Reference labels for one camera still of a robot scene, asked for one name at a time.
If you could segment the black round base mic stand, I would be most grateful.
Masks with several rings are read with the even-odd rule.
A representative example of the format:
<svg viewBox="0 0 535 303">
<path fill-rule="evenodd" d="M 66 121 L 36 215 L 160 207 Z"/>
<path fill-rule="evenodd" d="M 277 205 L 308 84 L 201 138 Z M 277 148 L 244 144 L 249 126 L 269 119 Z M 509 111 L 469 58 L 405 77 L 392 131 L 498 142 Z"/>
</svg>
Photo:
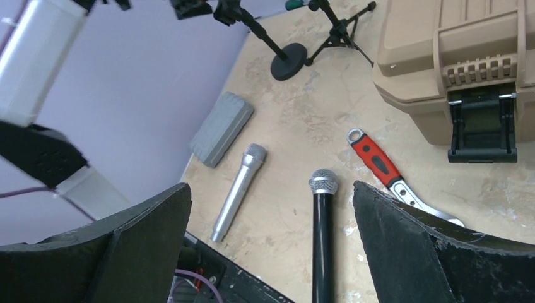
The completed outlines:
<svg viewBox="0 0 535 303">
<path fill-rule="evenodd" d="M 280 48 L 268 35 L 266 29 L 246 9 L 241 7 L 240 1 L 218 1 L 213 17 L 227 26 L 233 25 L 237 21 L 243 23 L 276 54 L 270 67 L 274 79 L 278 81 L 288 80 L 305 65 L 307 49 L 304 45 L 295 42 Z"/>
</svg>

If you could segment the silver mesh head microphone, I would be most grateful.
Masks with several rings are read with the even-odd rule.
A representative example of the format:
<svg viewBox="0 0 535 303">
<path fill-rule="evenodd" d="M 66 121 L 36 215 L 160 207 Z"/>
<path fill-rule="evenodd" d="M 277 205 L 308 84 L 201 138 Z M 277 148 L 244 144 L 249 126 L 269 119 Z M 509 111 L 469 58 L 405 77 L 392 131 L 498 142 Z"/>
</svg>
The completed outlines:
<svg viewBox="0 0 535 303">
<path fill-rule="evenodd" d="M 213 242 L 221 242 L 226 236 L 250 183 L 264 163 L 266 155 L 266 149 L 256 143 L 251 143 L 244 151 L 240 168 L 214 224 L 210 237 Z"/>
</svg>

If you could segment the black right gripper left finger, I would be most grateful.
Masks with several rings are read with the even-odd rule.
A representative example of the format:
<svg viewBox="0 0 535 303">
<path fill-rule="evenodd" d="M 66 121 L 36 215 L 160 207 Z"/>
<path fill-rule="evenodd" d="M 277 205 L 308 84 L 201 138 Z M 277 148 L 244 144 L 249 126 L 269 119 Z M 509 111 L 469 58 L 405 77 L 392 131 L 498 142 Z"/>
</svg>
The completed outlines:
<svg viewBox="0 0 535 303">
<path fill-rule="evenodd" d="M 2 302 L 166 302 L 192 207 L 180 183 L 35 244 L 1 247 Z"/>
</svg>

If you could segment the black tripod shock mount stand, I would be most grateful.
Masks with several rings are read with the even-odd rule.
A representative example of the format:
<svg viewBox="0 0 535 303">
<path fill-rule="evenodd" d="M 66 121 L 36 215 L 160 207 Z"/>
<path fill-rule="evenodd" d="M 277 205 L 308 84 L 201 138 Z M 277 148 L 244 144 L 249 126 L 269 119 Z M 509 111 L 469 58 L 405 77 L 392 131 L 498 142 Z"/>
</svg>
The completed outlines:
<svg viewBox="0 0 535 303">
<path fill-rule="evenodd" d="M 372 12 L 376 8 L 377 3 L 371 1 L 367 4 L 365 8 L 357 12 L 355 15 L 349 19 L 339 19 L 329 4 L 327 0 L 311 0 L 308 2 L 308 8 L 311 11 L 317 11 L 321 9 L 329 21 L 332 24 L 332 27 L 329 31 L 329 36 L 326 40 L 320 45 L 320 47 L 308 58 L 305 60 L 306 66 L 311 66 L 314 63 L 314 59 L 326 48 L 333 47 L 345 47 L 351 48 L 358 51 L 371 65 L 374 66 L 374 62 L 364 53 L 364 51 L 356 44 L 354 41 L 356 26 L 358 20 L 365 13 Z"/>
</svg>

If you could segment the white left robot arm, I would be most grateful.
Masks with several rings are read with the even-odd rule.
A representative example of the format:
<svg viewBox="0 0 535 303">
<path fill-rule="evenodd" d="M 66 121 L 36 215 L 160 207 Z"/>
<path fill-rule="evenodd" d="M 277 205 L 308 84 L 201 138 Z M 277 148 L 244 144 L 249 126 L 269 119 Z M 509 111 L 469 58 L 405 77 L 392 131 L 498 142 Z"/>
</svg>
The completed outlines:
<svg viewBox="0 0 535 303">
<path fill-rule="evenodd" d="M 1 156 L 93 220 L 132 203 L 63 133 L 37 119 L 101 1 L 1 2 Z"/>
</svg>

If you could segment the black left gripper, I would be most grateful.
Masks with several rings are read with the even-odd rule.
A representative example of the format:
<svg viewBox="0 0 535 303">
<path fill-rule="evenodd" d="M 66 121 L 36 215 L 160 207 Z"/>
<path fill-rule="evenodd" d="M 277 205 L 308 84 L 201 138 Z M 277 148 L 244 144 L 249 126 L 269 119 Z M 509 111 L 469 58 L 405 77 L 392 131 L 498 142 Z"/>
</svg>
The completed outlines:
<svg viewBox="0 0 535 303">
<path fill-rule="evenodd" d="M 170 0 L 178 20 L 184 20 L 213 13 L 212 6 L 205 0 Z"/>
</svg>

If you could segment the black microphone with mesh head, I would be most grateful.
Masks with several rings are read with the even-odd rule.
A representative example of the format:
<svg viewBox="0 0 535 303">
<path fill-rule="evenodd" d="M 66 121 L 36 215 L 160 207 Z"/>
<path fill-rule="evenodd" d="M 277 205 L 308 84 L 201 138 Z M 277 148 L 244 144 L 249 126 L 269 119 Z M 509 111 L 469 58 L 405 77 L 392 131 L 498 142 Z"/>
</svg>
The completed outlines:
<svg viewBox="0 0 535 303">
<path fill-rule="evenodd" d="M 338 178 L 329 169 L 314 171 L 309 180 L 313 197 L 312 302 L 334 302 L 334 200 Z"/>
</svg>

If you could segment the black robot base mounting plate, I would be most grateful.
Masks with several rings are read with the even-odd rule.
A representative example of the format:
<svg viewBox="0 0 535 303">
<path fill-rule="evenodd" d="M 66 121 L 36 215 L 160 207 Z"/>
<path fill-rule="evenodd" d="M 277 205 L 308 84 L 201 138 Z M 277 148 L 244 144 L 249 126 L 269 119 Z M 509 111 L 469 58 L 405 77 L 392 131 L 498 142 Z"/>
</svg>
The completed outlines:
<svg viewBox="0 0 535 303">
<path fill-rule="evenodd" d="M 292 300 L 186 232 L 168 301 L 283 303 Z"/>
</svg>

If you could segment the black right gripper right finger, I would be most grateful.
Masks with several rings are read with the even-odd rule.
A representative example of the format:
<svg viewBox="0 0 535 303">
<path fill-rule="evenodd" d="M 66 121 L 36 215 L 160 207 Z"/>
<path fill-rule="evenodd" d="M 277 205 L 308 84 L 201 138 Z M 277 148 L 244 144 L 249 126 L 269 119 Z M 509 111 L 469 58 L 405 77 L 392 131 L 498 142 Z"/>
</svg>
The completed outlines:
<svg viewBox="0 0 535 303">
<path fill-rule="evenodd" d="M 435 217 L 362 182 L 355 218 L 380 302 L 533 302 L 534 246 Z"/>
</svg>

